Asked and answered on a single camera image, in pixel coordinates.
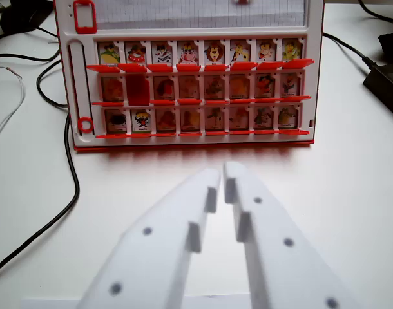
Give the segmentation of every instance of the guess who game board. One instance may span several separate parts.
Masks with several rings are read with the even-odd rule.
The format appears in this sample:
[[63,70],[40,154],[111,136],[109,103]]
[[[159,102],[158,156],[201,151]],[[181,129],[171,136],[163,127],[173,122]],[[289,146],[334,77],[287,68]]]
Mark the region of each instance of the guess who game board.
[[314,142],[322,0],[55,2],[76,149]]

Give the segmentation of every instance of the white cable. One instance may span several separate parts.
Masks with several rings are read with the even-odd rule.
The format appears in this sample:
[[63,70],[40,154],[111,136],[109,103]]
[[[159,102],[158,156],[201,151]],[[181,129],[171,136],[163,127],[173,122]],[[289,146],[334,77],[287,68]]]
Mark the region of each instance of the white cable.
[[17,77],[19,82],[21,83],[21,99],[20,99],[19,104],[17,105],[17,107],[10,114],[8,114],[5,117],[5,119],[3,119],[1,121],[1,123],[0,123],[0,134],[1,134],[2,130],[5,128],[5,125],[8,123],[10,117],[12,117],[14,115],[14,113],[19,109],[19,107],[21,107],[21,105],[22,105],[22,103],[24,101],[24,85],[23,85],[23,81],[22,81],[22,76],[17,74],[14,70],[12,70],[11,68],[9,68],[7,66],[0,66],[0,68],[6,69],[6,70],[12,72]]

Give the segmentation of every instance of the white table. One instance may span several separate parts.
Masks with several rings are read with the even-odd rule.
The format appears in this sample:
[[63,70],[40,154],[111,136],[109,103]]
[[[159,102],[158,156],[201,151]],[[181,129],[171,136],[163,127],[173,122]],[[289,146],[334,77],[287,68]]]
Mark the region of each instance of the white table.
[[[393,6],[373,10],[393,16]],[[53,31],[53,16],[42,27]],[[324,30],[381,64],[377,36],[393,32],[393,24],[358,5],[327,5]],[[57,47],[47,44],[50,39],[38,31],[15,35],[0,41],[0,53],[48,57]],[[69,202],[73,183],[63,147],[66,114],[45,103],[35,87],[47,65],[0,63],[21,74],[26,86],[23,106],[0,136],[2,260]],[[200,169],[238,160],[260,175],[364,308],[393,309],[393,114],[362,85],[366,72],[356,55],[323,40],[310,147],[74,153],[81,197],[65,220],[0,272],[0,308],[17,309],[29,297],[79,298],[120,234],[166,192]],[[43,89],[65,102],[59,70]],[[19,94],[15,77],[1,70],[0,117]],[[203,253],[193,256],[186,294],[248,292],[243,246],[220,194]]]

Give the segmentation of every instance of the cartoon character picture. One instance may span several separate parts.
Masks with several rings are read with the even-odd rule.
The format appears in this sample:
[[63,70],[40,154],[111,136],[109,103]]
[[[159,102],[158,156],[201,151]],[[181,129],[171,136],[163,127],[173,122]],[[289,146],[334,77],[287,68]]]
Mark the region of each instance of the cartoon character picture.
[[282,60],[293,60],[301,58],[302,44],[298,39],[282,40]]
[[229,108],[229,129],[248,130],[249,112],[245,108]]
[[190,41],[178,42],[178,63],[198,64],[198,47]]
[[251,45],[247,41],[231,41],[231,62],[249,61],[251,54]]
[[113,42],[98,43],[98,53],[100,64],[120,63],[119,48]]
[[124,91],[122,82],[117,77],[102,77],[103,101],[123,101]]
[[153,77],[153,89],[155,100],[173,100],[173,80],[168,76]]
[[152,63],[172,65],[172,47],[167,42],[152,42]]
[[257,74],[255,80],[256,98],[271,98],[274,96],[275,80],[271,77],[271,74]]
[[205,64],[224,64],[224,48],[220,41],[204,41]]
[[254,111],[254,129],[272,129],[273,128],[273,111],[268,106],[255,108]]
[[140,42],[125,42],[126,62],[146,64],[146,49]]
[[249,97],[249,79],[244,74],[231,75],[229,79],[229,96],[231,98]]
[[263,61],[275,61],[276,58],[276,46],[273,40],[257,40],[256,41],[256,60],[258,62]]
[[179,76],[179,97],[199,99],[199,80],[193,75]]
[[151,132],[151,115],[145,109],[132,109],[132,132]]
[[105,109],[107,134],[126,133],[126,117],[119,109]]
[[224,112],[222,111],[222,108],[207,108],[205,110],[205,115],[206,131],[224,130]]
[[297,128],[298,123],[298,111],[294,106],[280,107],[280,113],[278,114],[278,128]]
[[175,114],[170,109],[158,108],[155,110],[157,118],[157,132],[175,132],[177,125]]
[[224,98],[224,80],[219,75],[205,75],[205,98]]
[[181,109],[181,131],[195,132],[201,130],[200,114],[196,108]]
[[300,79],[295,73],[281,74],[281,97],[298,95]]

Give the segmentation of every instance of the lined paper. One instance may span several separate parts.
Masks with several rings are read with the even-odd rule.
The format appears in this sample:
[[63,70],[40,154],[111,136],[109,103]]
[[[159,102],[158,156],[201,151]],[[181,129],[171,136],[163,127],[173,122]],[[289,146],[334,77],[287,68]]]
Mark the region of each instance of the lined paper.
[[95,0],[99,29],[303,26],[305,0]]

